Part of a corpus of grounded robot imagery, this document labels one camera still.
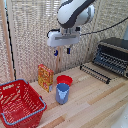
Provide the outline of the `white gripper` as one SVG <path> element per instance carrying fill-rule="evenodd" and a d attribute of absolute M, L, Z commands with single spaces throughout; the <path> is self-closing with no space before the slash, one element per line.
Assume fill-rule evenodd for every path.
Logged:
<path fill-rule="evenodd" d="M 50 47 L 58 47 L 63 45 L 76 44 L 80 40 L 79 32 L 61 33 L 61 30 L 49 31 L 47 34 L 47 45 Z M 67 54 L 71 54 L 71 48 L 67 48 Z M 58 56 L 58 50 L 54 49 L 54 56 Z"/>

